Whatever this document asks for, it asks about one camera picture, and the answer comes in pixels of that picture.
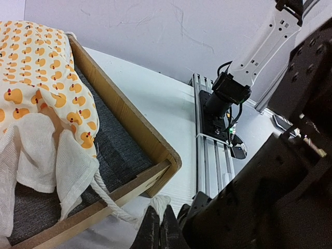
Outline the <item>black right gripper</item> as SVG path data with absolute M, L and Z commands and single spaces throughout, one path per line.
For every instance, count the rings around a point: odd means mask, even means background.
M 184 248 L 331 248 L 331 21 L 291 52 L 269 107 L 300 135 L 270 135 L 215 198 L 198 193 Z

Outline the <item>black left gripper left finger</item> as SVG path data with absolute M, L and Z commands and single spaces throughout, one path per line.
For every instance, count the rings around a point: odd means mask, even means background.
M 152 206 L 148 206 L 141 226 L 132 244 L 132 249 L 158 249 L 159 231 L 159 215 Z

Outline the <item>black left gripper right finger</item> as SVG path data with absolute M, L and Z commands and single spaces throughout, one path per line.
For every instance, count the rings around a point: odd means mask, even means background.
M 163 215 L 163 221 L 159 232 L 159 248 L 162 249 L 186 249 L 187 245 L 177 219 L 170 205 L 167 205 Z

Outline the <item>wooden pet bed frame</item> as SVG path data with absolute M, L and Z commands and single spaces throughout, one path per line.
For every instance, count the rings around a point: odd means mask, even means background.
M 96 136 L 100 172 L 110 197 L 124 205 L 142 193 L 155 196 L 181 168 L 179 154 L 113 83 L 79 42 L 69 37 L 79 77 L 92 89 L 101 127 Z M 100 222 L 111 210 L 91 188 L 60 220 L 55 195 L 16 189 L 13 248 L 54 248 Z

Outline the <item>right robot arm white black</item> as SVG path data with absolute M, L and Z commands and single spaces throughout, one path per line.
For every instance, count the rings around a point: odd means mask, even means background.
M 249 47 L 209 86 L 193 75 L 198 193 L 178 215 L 181 248 L 331 248 L 331 20 L 289 53 L 266 103 L 290 122 L 239 174 L 238 117 L 259 74 L 315 1 L 276 1 Z

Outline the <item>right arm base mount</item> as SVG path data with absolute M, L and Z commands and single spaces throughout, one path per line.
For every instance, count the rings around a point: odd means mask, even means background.
M 198 118 L 200 132 L 218 142 L 226 144 L 230 148 L 231 156 L 243 160 L 247 157 L 247 147 L 242 139 L 236 135 L 238 120 L 232 116 L 232 111 L 227 110 L 223 117 L 208 114 L 204 108 L 210 93 L 200 90 L 198 94 Z

